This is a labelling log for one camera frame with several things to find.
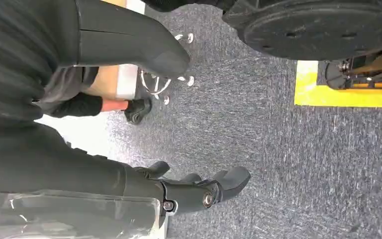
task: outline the person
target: person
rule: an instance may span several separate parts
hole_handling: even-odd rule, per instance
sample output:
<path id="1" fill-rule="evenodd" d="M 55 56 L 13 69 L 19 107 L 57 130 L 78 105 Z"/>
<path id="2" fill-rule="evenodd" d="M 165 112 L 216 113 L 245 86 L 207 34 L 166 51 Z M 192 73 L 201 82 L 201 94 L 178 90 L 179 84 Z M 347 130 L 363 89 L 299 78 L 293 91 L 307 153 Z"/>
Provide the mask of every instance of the person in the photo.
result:
<path id="1" fill-rule="evenodd" d="M 140 124 L 151 110 L 150 99 L 118 100 L 96 89 L 99 83 L 116 82 L 117 70 L 117 66 L 58 68 L 45 86 L 43 97 L 35 104 L 55 118 L 123 111 L 127 122 Z"/>

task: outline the orange sock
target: orange sock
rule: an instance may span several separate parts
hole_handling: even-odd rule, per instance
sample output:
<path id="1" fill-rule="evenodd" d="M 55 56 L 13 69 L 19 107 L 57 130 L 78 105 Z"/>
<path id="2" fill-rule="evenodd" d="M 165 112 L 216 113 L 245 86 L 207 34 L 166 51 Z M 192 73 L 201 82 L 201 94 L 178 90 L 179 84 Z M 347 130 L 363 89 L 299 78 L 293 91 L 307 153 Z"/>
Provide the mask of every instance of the orange sock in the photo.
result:
<path id="1" fill-rule="evenodd" d="M 103 99 L 101 112 L 124 111 L 128 108 L 128 101 L 114 101 Z"/>

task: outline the yellow tape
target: yellow tape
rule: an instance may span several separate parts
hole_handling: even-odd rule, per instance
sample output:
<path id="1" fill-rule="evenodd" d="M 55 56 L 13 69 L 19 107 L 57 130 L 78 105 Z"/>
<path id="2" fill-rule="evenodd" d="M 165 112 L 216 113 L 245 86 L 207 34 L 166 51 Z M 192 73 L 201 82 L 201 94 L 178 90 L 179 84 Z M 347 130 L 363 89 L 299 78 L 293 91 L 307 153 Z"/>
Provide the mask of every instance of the yellow tape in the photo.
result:
<path id="1" fill-rule="evenodd" d="M 317 85 L 318 62 L 298 61 L 295 105 L 335 107 L 382 107 L 382 90 L 333 90 Z"/>

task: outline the black jacket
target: black jacket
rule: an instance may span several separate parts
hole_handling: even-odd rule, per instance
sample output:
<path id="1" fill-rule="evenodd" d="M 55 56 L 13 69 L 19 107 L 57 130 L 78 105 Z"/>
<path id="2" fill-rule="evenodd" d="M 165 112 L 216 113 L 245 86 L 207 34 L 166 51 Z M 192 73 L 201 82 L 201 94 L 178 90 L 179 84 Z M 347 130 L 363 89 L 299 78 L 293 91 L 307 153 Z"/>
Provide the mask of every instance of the black jacket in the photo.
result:
<path id="1" fill-rule="evenodd" d="M 80 185 L 83 192 L 107 194 L 113 185 L 102 182 L 116 182 L 118 167 L 69 148 L 56 130 L 34 122 L 43 111 L 33 102 L 45 96 L 60 65 L 58 42 L 38 17 L 48 14 L 41 2 L 0 0 L 0 191 L 46 184 L 48 189 L 77 191 Z"/>
<path id="2" fill-rule="evenodd" d="M 98 67 L 57 69 L 45 86 L 45 94 L 36 104 L 45 114 L 56 118 L 98 115 L 102 98 L 82 93 L 93 84 L 97 72 Z"/>

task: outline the black boot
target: black boot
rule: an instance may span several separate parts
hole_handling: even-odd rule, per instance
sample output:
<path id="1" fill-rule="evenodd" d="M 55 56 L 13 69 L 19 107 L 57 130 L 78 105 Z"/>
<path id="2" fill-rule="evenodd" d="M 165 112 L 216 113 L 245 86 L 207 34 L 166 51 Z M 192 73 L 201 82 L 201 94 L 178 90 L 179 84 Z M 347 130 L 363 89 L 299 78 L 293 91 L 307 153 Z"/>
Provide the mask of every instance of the black boot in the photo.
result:
<path id="1" fill-rule="evenodd" d="M 143 2 L 161 12 L 173 11 L 181 6 L 194 3 L 212 5 L 223 11 L 228 11 L 236 0 L 143 0 Z"/>
<path id="2" fill-rule="evenodd" d="M 128 101 L 128 108 L 125 110 L 126 120 L 131 124 L 140 124 L 143 118 L 151 111 L 150 99 L 140 99 Z"/>

